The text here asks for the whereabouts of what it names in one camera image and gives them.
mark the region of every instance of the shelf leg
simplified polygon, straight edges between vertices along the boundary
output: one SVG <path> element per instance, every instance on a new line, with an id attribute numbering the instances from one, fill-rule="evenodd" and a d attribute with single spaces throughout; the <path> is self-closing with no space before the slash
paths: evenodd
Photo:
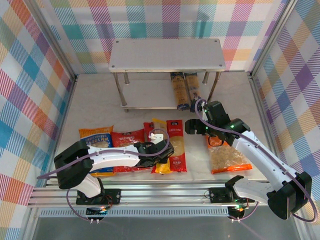
<path id="1" fill-rule="evenodd" d="M 126 106 L 127 102 L 126 102 L 125 96 L 122 93 L 122 90 L 121 90 L 121 87 L 120 87 L 120 84 L 119 84 L 118 74 L 116 72 L 114 72 L 113 73 L 113 77 L 114 77 L 114 80 L 115 80 L 116 88 L 118 89 L 118 93 L 119 93 L 120 100 L 121 100 L 121 105 L 122 106 Z"/>
<path id="2" fill-rule="evenodd" d="M 124 76 L 124 83 L 129 84 L 130 82 L 129 82 L 128 73 L 127 72 L 123 73 L 123 76 Z"/>
<path id="3" fill-rule="evenodd" d="M 209 93 L 207 102 L 210 102 L 210 100 L 211 100 L 212 94 L 214 93 L 214 90 L 215 90 L 215 88 L 216 88 L 216 85 L 217 85 L 217 83 L 218 83 L 218 80 L 219 80 L 219 78 L 220 78 L 220 75 L 221 75 L 221 72 L 220 72 L 220 71 L 217 71 L 217 72 L 215 73 L 215 79 L 214 79 L 214 82 L 213 82 L 211 91 L 210 91 L 210 93 Z"/>
<path id="4" fill-rule="evenodd" d="M 203 81 L 202 81 L 203 84 L 207 84 L 208 83 L 209 73 L 210 73 L 209 71 L 205 72 L 205 75 L 204 75 L 204 78 L 203 78 Z"/>

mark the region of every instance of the pasta package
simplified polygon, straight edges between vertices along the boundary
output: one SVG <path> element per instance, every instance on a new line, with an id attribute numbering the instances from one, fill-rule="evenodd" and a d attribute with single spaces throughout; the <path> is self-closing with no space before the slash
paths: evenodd
<path id="1" fill-rule="evenodd" d="M 174 154 L 169 157 L 170 170 L 174 172 L 187 172 L 184 126 L 182 120 L 166 121 L 166 128 L 170 143 L 174 147 Z"/>
<path id="2" fill-rule="evenodd" d="M 149 138 L 150 132 L 154 129 L 154 123 L 153 122 L 144 122 L 144 137 L 146 142 L 151 142 L 151 139 Z"/>
<path id="3" fill-rule="evenodd" d="M 171 72 L 170 73 L 174 96 L 176 100 L 178 110 L 190 109 L 189 100 L 187 95 L 185 77 L 183 72 Z"/>
<path id="4" fill-rule="evenodd" d="M 154 129 L 162 129 L 163 131 L 167 132 L 167 122 L 162 121 L 157 118 L 152 118 L 153 127 Z M 163 134 L 163 139 L 168 139 L 166 134 L 164 134 L 162 131 L 154 131 L 154 134 Z M 168 160 L 166 163 L 157 163 L 152 171 L 152 174 L 170 174 L 172 173 L 170 169 L 170 161 Z"/>
<path id="5" fill-rule="evenodd" d="M 111 132 L 114 126 L 100 127 L 100 128 L 81 128 L 79 129 L 80 140 L 85 141 L 87 145 L 96 148 L 111 148 L 112 138 Z M 114 175 L 113 167 L 104 167 L 91 171 L 90 174 L 94 177 L 107 177 Z"/>
<path id="6" fill-rule="evenodd" d="M 111 132 L 113 147 L 121 148 L 135 143 L 143 143 L 145 141 L 145 130 L 140 129 L 130 132 Z M 148 167 L 136 166 L 114 166 L 115 173 L 128 173 L 148 169 Z"/>
<path id="7" fill-rule="evenodd" d="M 190 95 L 190 101 L 191 101 L 191 105 L 190 105 L 190 112 L 195 113 L 196 112 L 196 101 L 201 99 L 200 97 L 200 91 L 199 91 L 199 80 L 198 80 L 198 75 L 196 72 L 192 72 L 192 73 L 184 73 L 185 76 L 185 80 L 186 80 L 186 84 L 187 84 L 187 88 L 189 91 L 189 95 Z M 198 111 L 201 111 L 201 106 L 199 104 L 198 106 Z"/>
<path id="8" fill-rule="evenodd" d="M 252 169 L 247 158 L 217 136 L 205 136 L 208 144 L 211 173 L 234 172 Z"/>

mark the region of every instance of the clear pasta bag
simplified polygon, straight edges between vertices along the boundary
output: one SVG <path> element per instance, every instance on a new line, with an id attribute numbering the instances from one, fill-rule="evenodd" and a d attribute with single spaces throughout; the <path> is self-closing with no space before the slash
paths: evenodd
<path id="1" fill-rule="evenodd" d="M 212 174 L 252 169 L 252 165 L 241 152 L 221 141 L 217 136 L 206 136 L 206 140 Z"/>

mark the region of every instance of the robotic arm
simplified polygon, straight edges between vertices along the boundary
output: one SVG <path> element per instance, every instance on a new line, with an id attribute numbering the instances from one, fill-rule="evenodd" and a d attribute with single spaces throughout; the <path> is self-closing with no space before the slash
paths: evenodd
<path id="1" fill-rule="evenodd" d="M 242 120 L 238 118 L 230 120 L 219 101 L 203 105 L 202 114 L 202 119 L 209 124 L 205 124 L 201 119 L 190 119 L 185 123 L 187 134 L 218 136 L 220 140 L 226 141 L 243 153 L 269 180 L 269 183 L 260 183 L 246 180 L 243 176 L 236 176 L 225 185 L 230 193 L 240 198 L 254 199 L 268 204 L 271 210 L 284 220 L 307 204 L 308 199 L 305 194 L 289 177 L 289 175 L 295 176 L 310 195 L 312 179 L 306 172 L 299 174 L 277 158 Z"/>
<path id="2" fill-rule="evenodd" d="M 90 157 L 58 171 L 58 186 L 60 189 L 78 190 L 76 203 L 79 205 L 107 204 L 106 196 L 110 194 L 104 189 L 102 181 L 91 176 L 90 172 L 115 166 L 148 168 L 157 163 L 166 163 L 174 153 L 171 143 L 166 148 L 167 143 L 162 134 L 153 133 L 151 142 L 138 142 L 126 147 L 99 148 L 88 146 L 84 141 L 77 141 L 54 158 L 55 168 L 64 167 L 83 156 Z"/>

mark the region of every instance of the plaid wall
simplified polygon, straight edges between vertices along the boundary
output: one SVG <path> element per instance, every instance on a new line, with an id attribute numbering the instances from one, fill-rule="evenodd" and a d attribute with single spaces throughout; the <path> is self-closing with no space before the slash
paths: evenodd
<path id="1" fill-rule="evenodd" d="M 281 160 L 312 176 L 320 209 L 320 0 L 298 2 L 257 85 Z"/>
<path id="2" fill-rule="evenodd" d="M 71 87 L 22 0 L 0 1 L 0 240 L 18 237 Z"/>
<path id="3" fill-rule="evenodd" d="M 287 0 L 34 0 L 77 73 L 105 73 L 115 38 L 219 38 L 250 70 Z"/>

